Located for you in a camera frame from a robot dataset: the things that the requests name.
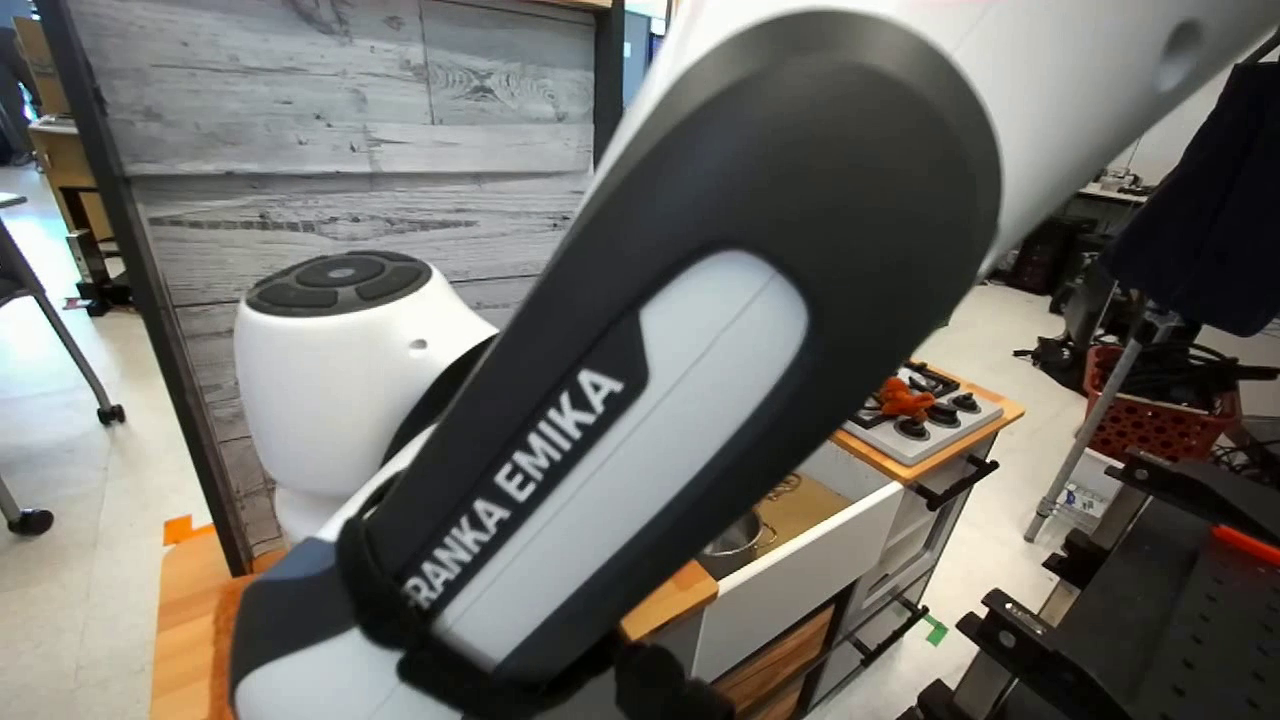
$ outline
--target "metal frame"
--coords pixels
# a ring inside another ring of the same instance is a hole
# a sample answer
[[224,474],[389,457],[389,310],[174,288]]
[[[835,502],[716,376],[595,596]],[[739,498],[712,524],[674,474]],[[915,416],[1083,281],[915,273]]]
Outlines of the metal frame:
[[202,416],[197,414],[197,399],[191,399],[197,385],[188,376],[188,358],[174,335],[174,317],[166,303],[159,303],[163,283],[159,283],[159,273],[153,259],[143,219],[133,205],[133,183],[124,178],[124,161],[120,161],[111,128],[107,128],[103,98],[97,92],[92,64],[81,48],[81,32],[67,14],[67,0],[34,0],[34,7],[42,22],[42,37],[53,46],[54,75],[67,92],[67,103],[73,103],[73,117],[81,128],[87,169],[98,182],[98,201],[103,201],[103,211],[116,228],[116,240],[120,240],[124,265],[127,265],[133,303],[143,317],[149,340],[156,347],[159,376],[163,376],[173,414],[183,428],[183,440],[188,440],[188,452],[197,466],[197,479],[198,479],[202,504],[212,512],[224,560],[234,575],[245,575],[245,574],[253,574],[247,532],[245,532],[241,518],[232,512],[234,502],[232,502],[229,474],[212,450],[212,434],[207,434]]
[[1113,405],[1117,405],[1126,374],[1134,370],[1134,360],[1140,360],[1153,344],[1158,344],[1167,332],[1176,332],[1176,328],[1178,328],[1178,317],[1143,303],[1143,317],[1140,317],[1140,323],[1126,332],[1123,352],[1118,352],[1117,370],[1109,374],[1109,385],[1096,392],[1083,423],[1074,428],[1074,440],[1073,440],[1062,466],[1054,469],[1052,484],[1042,487],[1042,498],[1038,498],[1038,504],[1036,504],[1036,518],[1028,519],[1028,532],[1025,532],[1028,544],[1038,540],[1038,527],[1042,527],[1046,518],[1061,507],[1061,498],[1062,498],[1062,487],[1073,484],[1078,457],[1088,452],[1088,445],[1092,445],[1096,434],[1104,428],[1104,422],[1109,422],[1109,414],[1113,414]]
[[[820,666],[815,666],[815,673],[809,675],[809,690],[804,690],[804,695],[800,695],[800,707],[804,707],[804,711],[829,704],[835,694],[843,694],[847,683],[856,683],[903,631],[911,631],[911,628],[926,616],[925,596],[926,596],[926,590],[932,590],[932,580],[935,580],[935,568],[940,568],[945,551],[951,549],[951,536],[955,536],[955,524],[958,524],[964,507],[969,507],[969,498],[970,498],[970,487],[975,487],[985,476],[990,476],[990,474],[999,469],[997,460],[989,460],[990,450],[997,450],[997,440],[975,445],[975,450],[964,457],[964,466],[969,466],[970,474],[958,476],[958,479],[951,479],[945,493],[935,493],[935,487],[911,493],[911,487],[906,487],[903,502],[915,502],[915,498],[919,498],[925,507],[932,512],[932,519],[926,519],[926,524],[932,524],[932,527],[926,527],[926,544],[919,549],[915,560],[906,560],[903,568],[892,574],[892,586],[896,586],[896,590],[892,590],[885,600],[869,606],[869,596],[872,596],[876,590],[864,590],[864,580],[856,580],[851,590],[841,593],[835,622],[831,622],[831,638],[829,638],[829,651],[820,655]],[[841,675],[831,690],[820,690],[820,680],[823,680],[823,673],[829,673],[823,661],[835,655],[835,646],[851,642],[851,638],[864,631],[880,611],[889,611],[896,600],[906,600],[906,596],[911,596],[915,609],[911,609],[911,616],[896,628],[896,638],[892,638],[885,648],[876,648],[876,651],[864,651],[864,648],[861,648],[864,666],[851,668],[847,675]]]
[[623,48],[628,48],[628,4],[612,0],[595,14],[595,166],[623,122]]
[[[1134,518],[1140,518],[1143,507],[1149,507],[1149,493],[1134,493],[1134,487],[1123,484],[1118,498],[1113,502],[1113,507],[1104,512],[1104,519],[1096,524],[1092,540],[1096,540],[1098,549],[1117,549],[1118,536],[1126,536],[1126,527],[1134,524]],[[1074,586],[1054,586],[1054,590],[1046,593],[1046,600],[1038,606],[1036,616],[1038,616],[1042,623],[1061,623],[1061,622],[1073,611],[1074,596],[1078,596]],[[1017,680],[1017,675],[1012,675],[1004,666],[990,666],[990,661],[975,655],[975,661],[964,668],[951,700],[955,700],[955,707],[969,711],[969,717],[990,717],[990,711],[1004,704],[1012,680]]]

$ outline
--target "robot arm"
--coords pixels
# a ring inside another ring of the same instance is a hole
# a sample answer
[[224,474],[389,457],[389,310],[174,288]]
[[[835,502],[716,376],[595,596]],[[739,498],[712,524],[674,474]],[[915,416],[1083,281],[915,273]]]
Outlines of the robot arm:
[[876,392],[989,255],[1276,18],[689,4],[445,422],[247,593],[241,717],[571,694],[612,622]]

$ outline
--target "wooden wall panel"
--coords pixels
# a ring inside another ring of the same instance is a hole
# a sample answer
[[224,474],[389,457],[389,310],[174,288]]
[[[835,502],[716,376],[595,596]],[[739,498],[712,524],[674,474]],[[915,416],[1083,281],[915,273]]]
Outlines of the wooden wall panel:
[[593,30],[439,0],[92,0],[133,178],[583,171]]
[[241,409],[253,281],[406,253],[493,323],[529,296],[593,169],[595,18],[517,0],[67,4],[156,288],[253,549],[270,479]]

